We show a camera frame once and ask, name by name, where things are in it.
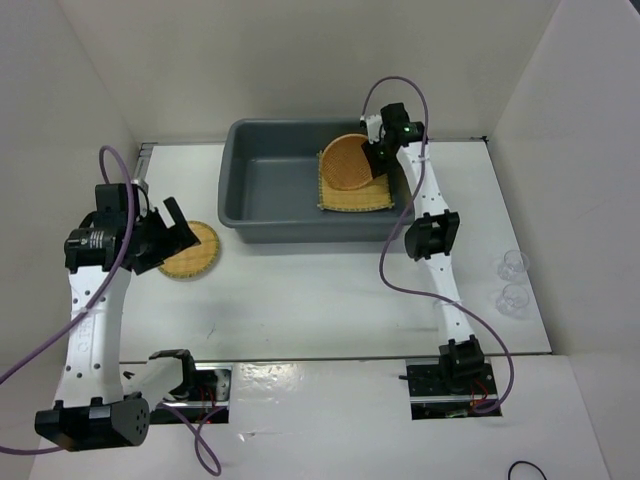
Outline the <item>round orange woven tray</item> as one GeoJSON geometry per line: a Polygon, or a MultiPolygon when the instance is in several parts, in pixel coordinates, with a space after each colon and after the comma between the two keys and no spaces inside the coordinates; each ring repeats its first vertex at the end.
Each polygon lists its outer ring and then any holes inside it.
{"type": "Polygon", "coordinates": [[[350,133],[331,141],[320,153],[320,174],[335,190],[351,191],[369,185],[374,177],[362,145],[363,134],[350,133]]]}

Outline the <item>round yellow bamboo tray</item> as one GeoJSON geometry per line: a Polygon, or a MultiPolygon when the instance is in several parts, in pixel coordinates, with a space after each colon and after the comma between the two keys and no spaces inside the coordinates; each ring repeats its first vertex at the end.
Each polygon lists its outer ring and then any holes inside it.
{"type": "Polygon", "coordinates": [[[188,225],[199,244],[170,257],[158,268],[174,280],[193,280],[204,275],[214,266],[221,251],[219,236],[211,226],[194,220],[188,225]]]}

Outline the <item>rectangular bamboo mat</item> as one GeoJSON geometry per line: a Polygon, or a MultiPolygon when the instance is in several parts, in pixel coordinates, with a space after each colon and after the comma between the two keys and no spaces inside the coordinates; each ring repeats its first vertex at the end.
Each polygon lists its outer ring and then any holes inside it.
{"type": "Polygon", "coordinates": [[[395,206],[387,175],[374,179],[370,184],[356,190],[332,188],[321,173],[323,151],[318,158],[318,202],[324,211],[339,213],[365,213],[389,210],[395,206]]]}

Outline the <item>clear plastic cup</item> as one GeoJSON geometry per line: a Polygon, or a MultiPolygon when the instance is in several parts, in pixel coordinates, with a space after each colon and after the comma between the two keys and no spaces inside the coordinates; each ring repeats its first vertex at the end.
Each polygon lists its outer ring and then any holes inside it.
{"type": "Polygon", "coordinates": [[[494,301],[495,309],[500,314],[513,318],[524,318],[529,303],[528,291],[519,284],[506,285],[494,301]]]}
{"type": "Polygon", "coordinates": [[[530,266],[528,256],[520,250],[509,250],[502,257],[497,268],[498,276],[507,282],[521,283],[527,276],[530,266]]]}

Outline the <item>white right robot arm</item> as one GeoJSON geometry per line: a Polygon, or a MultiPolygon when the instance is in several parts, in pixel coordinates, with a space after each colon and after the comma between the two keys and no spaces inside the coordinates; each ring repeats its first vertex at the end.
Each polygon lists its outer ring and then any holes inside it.
{"type": "Polygon", "coordinates": [[[451,253],[460,216],[442,196],[422,122],[410,120],[402,103],[388,104],[376,115],[360,117],[367,140],[362,144],[372,175],[401,168],[411,191],[408,206],[414,221],[404,234],[407,256],[430,276],[429,296],[442,311],[438,381],[450,393],[463,391],[481,374],[485,357],[466,312],[462,309],[451,253]]]}

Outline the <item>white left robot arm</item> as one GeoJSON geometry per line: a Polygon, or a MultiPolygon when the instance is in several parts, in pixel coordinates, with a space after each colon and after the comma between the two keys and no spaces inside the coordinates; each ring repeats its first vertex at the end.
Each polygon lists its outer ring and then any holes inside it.
{"type": "Polygon", "coordinates": [[[184,400],[199,387],[186,349],[153,353],[142,372],[120,370],[121,326],[131,278],[160,267],[198,245],[177,201],[141,213],[135,188],[123,183],[95,189],[96,209],[64,244],[72,294],[72,328],[54,405],[35,415],[35,431],[70,451],[139,446],[151,414],[166,398],[184,400]]]}

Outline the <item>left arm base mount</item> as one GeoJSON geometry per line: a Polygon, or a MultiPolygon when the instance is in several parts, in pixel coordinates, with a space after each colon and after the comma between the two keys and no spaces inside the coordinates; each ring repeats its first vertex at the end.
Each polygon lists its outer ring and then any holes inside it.
{"type": "Polygon", "coordinates": [[[120,367],[124,392],[139,393],[150,408],[152,425],[225,424],[229,420],[229,365],[197,365],[191,360],[157,357],[120,367]]]}

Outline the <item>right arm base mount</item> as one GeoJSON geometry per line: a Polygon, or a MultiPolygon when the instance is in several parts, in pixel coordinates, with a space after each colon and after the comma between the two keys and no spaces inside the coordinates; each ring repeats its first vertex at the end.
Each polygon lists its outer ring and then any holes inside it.
{"type": "Polygon", "coordinates": [[[470,379],[448,382],[437,359],[410,359],[398,378],[407,385],[414,421],[482,417],[476,409],[492,407],[499,398],[489,362],[470,379]]]}

